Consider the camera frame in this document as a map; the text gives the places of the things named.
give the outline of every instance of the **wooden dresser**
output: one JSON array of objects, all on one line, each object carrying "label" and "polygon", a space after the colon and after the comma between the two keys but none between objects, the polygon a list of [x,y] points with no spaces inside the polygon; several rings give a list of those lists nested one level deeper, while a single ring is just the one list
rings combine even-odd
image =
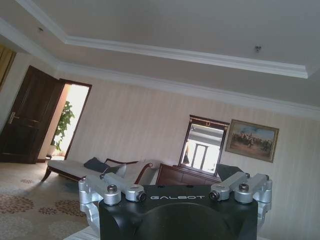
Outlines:
[{"label": "wooden dresser", "polygon": [[220,183],[218,177],[181,166],[161,164],[157,185],[206,185]]}]

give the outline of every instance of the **patterned carpet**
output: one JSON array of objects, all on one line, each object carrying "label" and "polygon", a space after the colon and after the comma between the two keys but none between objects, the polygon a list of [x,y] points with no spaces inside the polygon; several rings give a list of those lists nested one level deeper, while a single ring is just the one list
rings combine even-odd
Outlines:
[{"label": "patterned carpet", "polygon": [[0,240],[62,240],[88,226],[78,184],[47,164],[0,162]]}]

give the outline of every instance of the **baseboard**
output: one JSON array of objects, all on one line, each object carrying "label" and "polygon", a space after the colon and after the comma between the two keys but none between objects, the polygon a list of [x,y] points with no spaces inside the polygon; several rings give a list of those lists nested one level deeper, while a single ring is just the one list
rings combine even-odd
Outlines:
[{"label": "baseboard", "polygon": [[41,159],[41,158],[38,158],[36,160],[37,163],[45,163],[47,159]]}]

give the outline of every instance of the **wall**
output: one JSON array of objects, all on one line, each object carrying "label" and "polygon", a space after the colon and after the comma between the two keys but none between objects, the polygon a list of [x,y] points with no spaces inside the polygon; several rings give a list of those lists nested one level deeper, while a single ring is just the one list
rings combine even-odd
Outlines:
[{"label": "wall", "polygon": [[273,182],[272,210],[259,235],[271,240],[320,239],[320,122],[71,74],[92,84],[68,159],[178,163],[189,115],[279,128],[274,163],[223,152],[222,163]]},{"label": "wall", "polygon": [[2,130],[8,119],[11,107],[16,99],[18,90],[23,82],[29,65],[32,65],[51,76],[56,74],[56,71],[51,66],[38,58],[27,53],[18,52],[0,91],[0,130]]},{"label": "wall", "polygon": [[53,117],[51,119],[48,131],[46,132],[45,138],[43,140],[43,143],[42,143],[42,146],[41,146],[41,150],[40,150],[39,155],[38,155],[38,159],[46,159],[49,147],[51,145],[51,140],[55,135],[55,131],[56,131],[56,128],[58,126],[61,113],[62,113],[62,111],[63,111],[63,109],[65,107],[66,99],[67,99],[70,87],[71,87],[70,84],[64,85],[64,88],[62,90],[59,102],[56,105]]}]

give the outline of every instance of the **metal mount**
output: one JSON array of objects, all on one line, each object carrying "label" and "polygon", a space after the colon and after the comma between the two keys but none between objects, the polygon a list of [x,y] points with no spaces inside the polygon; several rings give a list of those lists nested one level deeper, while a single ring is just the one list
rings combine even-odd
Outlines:
[{"label": "metal mount", "polygon": [[234,191],[234,199],[241,204],[258,203],[258,229],[264,224],[266,213],[272,207],[272,180],[264,174],[250,177],[244,172],[236,172],[226,180],[211,185],[209,197],[214,201],[229,199]]},{"label": "metal mount", "polygon": [[144,187],[128,184],[122,177],[114,173],[101,175],[100,178],[88,175],[79,183],[80,211],[86,214],[90,227],[100,236],[100,220],[98,207],[94,202],[103,200],[109,206],[121,201],[121,193],[131,202],[142,202],[146,199]]}]

